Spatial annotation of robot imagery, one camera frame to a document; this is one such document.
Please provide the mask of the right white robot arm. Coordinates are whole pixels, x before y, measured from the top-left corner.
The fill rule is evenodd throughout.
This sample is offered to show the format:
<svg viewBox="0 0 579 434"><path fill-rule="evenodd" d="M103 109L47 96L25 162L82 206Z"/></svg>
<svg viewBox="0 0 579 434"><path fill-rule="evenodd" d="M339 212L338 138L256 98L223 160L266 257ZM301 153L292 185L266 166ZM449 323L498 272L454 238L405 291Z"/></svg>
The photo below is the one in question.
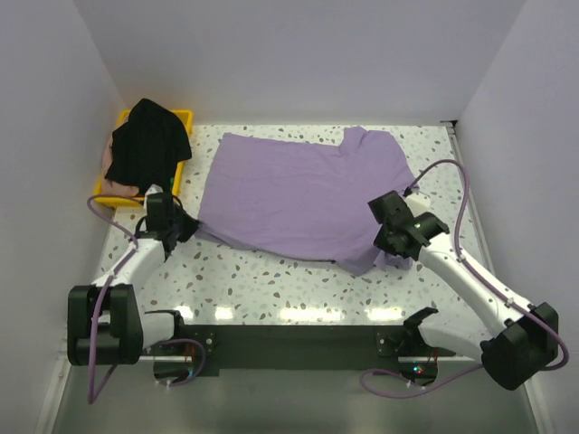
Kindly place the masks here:
<svg viewBox="0 0 579 434"><path fill-rule="evenodd" d="M534 305L502 284L454 245L445 223L431 212L413 214L410 202L395 191L369 202L379 225L375 246L435 273L477 315L489 339L476 343L441 325L436 308L425 307L403 322L405 349L422 355L438 347L469 357L509 391L552 366L562 348L555 309L547 303Z"/></svg>

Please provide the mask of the purple t shirt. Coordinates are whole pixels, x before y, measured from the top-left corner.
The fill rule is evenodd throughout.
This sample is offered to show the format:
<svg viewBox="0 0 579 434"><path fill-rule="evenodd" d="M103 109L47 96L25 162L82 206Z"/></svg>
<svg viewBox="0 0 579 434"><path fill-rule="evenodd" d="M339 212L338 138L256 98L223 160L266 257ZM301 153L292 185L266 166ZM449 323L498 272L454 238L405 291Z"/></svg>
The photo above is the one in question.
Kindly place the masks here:
<svg viewBox="0 0 579 434"><path fill-rule="evenodd" d="M200 205L197 237L238 250L333 261L361 276L374 267L408 270L411 259L374 245L368 206L414 179L386 131L347 127L338 146L223 135Z"/></svg>

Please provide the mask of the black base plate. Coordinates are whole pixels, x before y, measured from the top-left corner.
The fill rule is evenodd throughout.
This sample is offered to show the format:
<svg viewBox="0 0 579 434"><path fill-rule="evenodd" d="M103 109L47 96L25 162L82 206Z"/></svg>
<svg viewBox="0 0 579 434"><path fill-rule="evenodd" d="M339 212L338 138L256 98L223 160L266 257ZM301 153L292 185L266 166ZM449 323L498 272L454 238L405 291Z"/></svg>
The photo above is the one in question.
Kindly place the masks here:
<svg viewBox="0 0 579 434"><path fill-rule="evenodd" d="M200 343L156 344L143 353L155 373L201 376L224 370L364 371L395 369L404 357L451 355L403 325L184 325L177 336Z"/></svg>

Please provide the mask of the black t shirt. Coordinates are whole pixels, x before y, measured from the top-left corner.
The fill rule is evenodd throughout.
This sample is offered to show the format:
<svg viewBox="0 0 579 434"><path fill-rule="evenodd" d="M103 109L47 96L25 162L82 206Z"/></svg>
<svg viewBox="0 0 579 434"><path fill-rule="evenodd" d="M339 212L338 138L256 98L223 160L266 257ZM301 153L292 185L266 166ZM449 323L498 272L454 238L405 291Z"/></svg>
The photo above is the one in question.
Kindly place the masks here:
<svg viewBox="0 0 579 434"><path fill-rule="evenodd" d="M105 177L136 186L138 195L151 184L171 191L177 164L192 158L180 119L150 99L141 99L110 137L113 160Z"/></svg>

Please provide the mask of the pink t shirt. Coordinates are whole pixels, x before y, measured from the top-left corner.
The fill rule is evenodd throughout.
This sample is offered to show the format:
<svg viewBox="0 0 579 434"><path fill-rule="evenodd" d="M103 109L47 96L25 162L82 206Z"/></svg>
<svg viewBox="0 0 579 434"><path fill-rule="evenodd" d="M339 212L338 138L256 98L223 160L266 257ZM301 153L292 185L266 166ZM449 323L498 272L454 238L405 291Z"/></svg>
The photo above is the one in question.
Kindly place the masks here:
<svg viewBox="0 0 579 434"><path fill-rule="evenodd" d="M109 142L106 145L103 157L101 160L101 188L100 192L104 195L116 195L116 196L128 196L135 197L139 193L139 189L136 186L124 185L115 181L108 180L105 175L112 164L112 137L109 138Z"/></svg>

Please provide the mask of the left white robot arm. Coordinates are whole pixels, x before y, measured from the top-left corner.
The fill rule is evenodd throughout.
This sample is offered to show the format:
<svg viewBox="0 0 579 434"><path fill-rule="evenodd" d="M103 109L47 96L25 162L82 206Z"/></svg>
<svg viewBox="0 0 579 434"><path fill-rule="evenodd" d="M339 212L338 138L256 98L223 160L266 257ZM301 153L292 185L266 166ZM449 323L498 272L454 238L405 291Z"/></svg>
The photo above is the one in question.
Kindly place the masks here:
<svg viewBox="0 0 579 434"><path fill-rule="evenodd" d="M179 243L195 234L199 221L171 193L148 193L146 215L130 235L128 249L89 285L75 286L67 301L67 356L74 366L134 364L157 345L179 354L187 344L183 320L172 310L145 311L138 292Z"/></svg>

